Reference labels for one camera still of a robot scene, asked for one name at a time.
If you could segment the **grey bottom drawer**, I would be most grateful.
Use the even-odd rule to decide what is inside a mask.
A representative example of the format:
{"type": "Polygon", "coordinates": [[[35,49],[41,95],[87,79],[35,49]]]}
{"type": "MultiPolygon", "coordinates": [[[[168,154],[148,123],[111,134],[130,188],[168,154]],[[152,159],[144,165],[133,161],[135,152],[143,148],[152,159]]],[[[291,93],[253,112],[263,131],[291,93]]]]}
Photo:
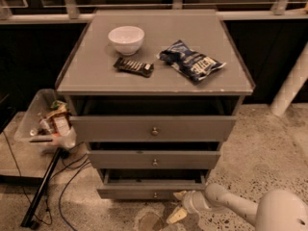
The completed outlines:
{"type": "Polygon", "coordinates": [[[206,183],[207,169],[103,169],[104,199],[172,200],[174,193],[199,191],[206,183]]]}

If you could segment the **grey drawer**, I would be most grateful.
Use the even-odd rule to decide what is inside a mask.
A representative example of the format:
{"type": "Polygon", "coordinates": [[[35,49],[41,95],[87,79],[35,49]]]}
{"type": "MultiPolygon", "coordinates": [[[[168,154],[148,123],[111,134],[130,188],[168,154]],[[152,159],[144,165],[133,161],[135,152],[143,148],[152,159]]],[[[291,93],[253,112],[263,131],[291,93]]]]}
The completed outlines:
{"type": "Polygon", "coordinates": [[[174,193],[199,191],[206,183],[207,169],[103,169],[104,199],[172,200],[174,193]]]}
{"type": "Polygon", "coordinates": [[[225,141],[236,118],[221,102],[188,96],[105,96],[72,119],[81,141],[225,141]]]}
{"type": "Polygon", "coordinates": [[[89,152],[107,169],[212,169],[219,157],[213,142],[93,142],[89,152]]]}

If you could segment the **grey middle drawer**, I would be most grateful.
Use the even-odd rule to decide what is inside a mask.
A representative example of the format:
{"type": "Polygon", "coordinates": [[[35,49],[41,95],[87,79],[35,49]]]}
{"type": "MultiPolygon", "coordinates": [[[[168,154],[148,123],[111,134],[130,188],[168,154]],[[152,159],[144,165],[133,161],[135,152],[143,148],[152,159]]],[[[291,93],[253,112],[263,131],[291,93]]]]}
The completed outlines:
{"type": "Polygon", "coordinates": [[[213,142],[93,142],[89,152],[107,169],[212,169],[219,157],[213,142]]]}

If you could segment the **grey drawer cabinet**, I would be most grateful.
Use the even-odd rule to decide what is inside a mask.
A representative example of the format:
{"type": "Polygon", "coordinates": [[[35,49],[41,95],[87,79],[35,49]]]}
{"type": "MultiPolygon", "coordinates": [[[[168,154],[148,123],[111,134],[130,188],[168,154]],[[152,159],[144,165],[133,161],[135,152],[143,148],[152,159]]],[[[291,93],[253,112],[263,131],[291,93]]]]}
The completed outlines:
{"type": "Polygon", "coordinates": [[[168,14],[97,13],[73,58],[64,67],[57,91],[65,97],[72,117],[79,115],[90,99],[105,96],[188,96],[216,99],[224,112],[236,117],[243,99],[254,84],[222,21],[214,12],[185,11],[168,14]],[[119,26],[134,25],[145,31],[143,46],[134,60],[154,64],[151,77],[119,72],[119,55],[108,34],[119,26]],[[225,67],[195,85],[157,55],[178,39],[192,50],[208,55],[225,67]]]}

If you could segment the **grey top drawer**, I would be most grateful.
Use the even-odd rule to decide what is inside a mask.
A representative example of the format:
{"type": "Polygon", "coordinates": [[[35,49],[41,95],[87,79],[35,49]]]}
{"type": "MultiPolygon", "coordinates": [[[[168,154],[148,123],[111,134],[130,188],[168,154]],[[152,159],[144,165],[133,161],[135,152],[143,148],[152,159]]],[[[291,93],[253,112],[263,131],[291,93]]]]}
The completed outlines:
{"type": "Polygon", "coordinates": [[[72,119],[81,141],[225,141],[236,118],[221,102],[188,96],[105,96],[72,119]]]}

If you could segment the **blue chip bag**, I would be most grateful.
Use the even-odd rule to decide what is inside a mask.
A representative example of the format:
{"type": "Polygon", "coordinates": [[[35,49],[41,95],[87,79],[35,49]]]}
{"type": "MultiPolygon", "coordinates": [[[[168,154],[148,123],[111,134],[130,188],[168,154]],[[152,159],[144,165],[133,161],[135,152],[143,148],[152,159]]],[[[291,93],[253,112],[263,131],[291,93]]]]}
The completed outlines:
{"type": "Polygon", "coordinates": [[[175,41],[170,47],[161,51],[157,58],[171,65],[194,84],[200,83],[211,73],[225,67],[225,63],[191,50],[182,40],[175,41]]]}

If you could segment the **black candy bar wrapper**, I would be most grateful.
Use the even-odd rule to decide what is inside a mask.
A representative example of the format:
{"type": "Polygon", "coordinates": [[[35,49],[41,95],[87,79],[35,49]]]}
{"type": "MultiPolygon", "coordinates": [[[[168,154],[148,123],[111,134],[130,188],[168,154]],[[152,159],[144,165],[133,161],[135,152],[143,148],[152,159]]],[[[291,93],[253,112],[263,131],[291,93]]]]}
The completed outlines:
{"type": "Polygon", "coordinates": [[[154,71],[154,64],[142,63],[125,58],[118,58],[114,63],[114,67],[119,71],[140,75],[145,78],[149,78],[154,71]]]}

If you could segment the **brown snack packet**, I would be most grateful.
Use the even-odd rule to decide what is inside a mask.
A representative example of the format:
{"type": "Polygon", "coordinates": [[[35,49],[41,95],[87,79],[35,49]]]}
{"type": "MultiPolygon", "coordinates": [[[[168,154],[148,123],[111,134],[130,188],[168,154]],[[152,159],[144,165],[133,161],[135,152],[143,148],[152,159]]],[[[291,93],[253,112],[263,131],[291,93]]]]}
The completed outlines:
{"type": "Polygon", "coordinates": [[[48,113],[38,113],[38,124],[47,135],[66,136],[71,130],[67,104],[61,100],[55,100],[48,113]]]}

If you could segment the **clear plastic bin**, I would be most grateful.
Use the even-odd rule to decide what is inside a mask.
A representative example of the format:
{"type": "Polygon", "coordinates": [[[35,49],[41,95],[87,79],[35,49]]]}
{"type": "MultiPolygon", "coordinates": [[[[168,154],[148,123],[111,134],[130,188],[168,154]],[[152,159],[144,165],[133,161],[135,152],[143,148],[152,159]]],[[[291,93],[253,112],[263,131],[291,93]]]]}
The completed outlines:
{"type": "Polygon", "coordinates": [[[41,153],[53,153],[58,147],[72,148],[76,144],[73,128],[64,136],[52,134],[50,124],[42,120],[53,111],[55,101],[64,101],[64,98],[51,89],[39,90],[22,118],[14,139],[30,145],[41,153]]]}

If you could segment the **black metal pole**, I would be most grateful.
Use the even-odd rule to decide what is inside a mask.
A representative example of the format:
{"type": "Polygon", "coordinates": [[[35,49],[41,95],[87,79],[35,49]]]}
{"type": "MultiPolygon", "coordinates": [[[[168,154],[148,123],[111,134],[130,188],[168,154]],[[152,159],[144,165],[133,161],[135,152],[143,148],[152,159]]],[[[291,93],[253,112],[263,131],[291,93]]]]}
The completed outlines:
{"type": "Polygon", "coordinates": [[[39,202],[42,198],[42,195],[46,189],[46,187],[48,186],[48,182],[52,176],[52,173],[59,161],[59,159],[62,156],[62,153],[64,152],[64,150],[60,147],[57,148],[47,170],[44,173],[44,176],[42,177],[42,180],[40,181],[40,184],[38,186],[38,189],[35,193],[35,196],[33,198],[33,200],[30,203],[30,206],[21,222],[21,226],[22,227],[31,227],[31,222],[33,220],[33,216],[35,215],[36,209],[39,205],[39,202]]]}

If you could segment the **white ceramic bowl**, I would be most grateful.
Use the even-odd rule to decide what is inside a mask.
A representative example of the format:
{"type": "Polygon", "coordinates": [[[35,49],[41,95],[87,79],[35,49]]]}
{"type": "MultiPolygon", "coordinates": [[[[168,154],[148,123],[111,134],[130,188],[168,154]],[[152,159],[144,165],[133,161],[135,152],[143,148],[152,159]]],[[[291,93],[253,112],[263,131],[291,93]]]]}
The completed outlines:
{"type": "Polygon", "coordinates": [[[141,48],[144,37],[144,30],[136,26],[117,27],[108,34],[111,45],[124,56],[134,55],[141,48]]]}

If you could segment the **white diagonal pillar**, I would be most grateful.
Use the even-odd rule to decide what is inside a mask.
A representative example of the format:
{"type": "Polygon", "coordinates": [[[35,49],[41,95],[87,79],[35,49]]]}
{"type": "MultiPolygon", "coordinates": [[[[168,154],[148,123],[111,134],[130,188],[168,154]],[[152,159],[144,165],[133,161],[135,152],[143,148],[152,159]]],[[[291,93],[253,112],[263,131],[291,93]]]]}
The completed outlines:
{"type": "Polygon", "coordinates": [[[308,43],[295,61],[295,65],[275,95],[269,108],[276,116],[285,114],[292,101],[308,79],[308,43]]]}

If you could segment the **metal window railing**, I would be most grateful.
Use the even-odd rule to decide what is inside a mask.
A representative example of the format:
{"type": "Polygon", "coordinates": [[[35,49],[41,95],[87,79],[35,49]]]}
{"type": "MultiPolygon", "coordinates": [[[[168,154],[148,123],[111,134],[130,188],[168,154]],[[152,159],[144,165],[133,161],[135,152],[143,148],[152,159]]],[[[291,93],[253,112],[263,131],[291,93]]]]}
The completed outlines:
{"type": "Polygon", "coordinates": [[[97,13],[210,11],[223,20],[301,19],[308,0],[0,0],[1,24],[87,23],[97,13]]]}

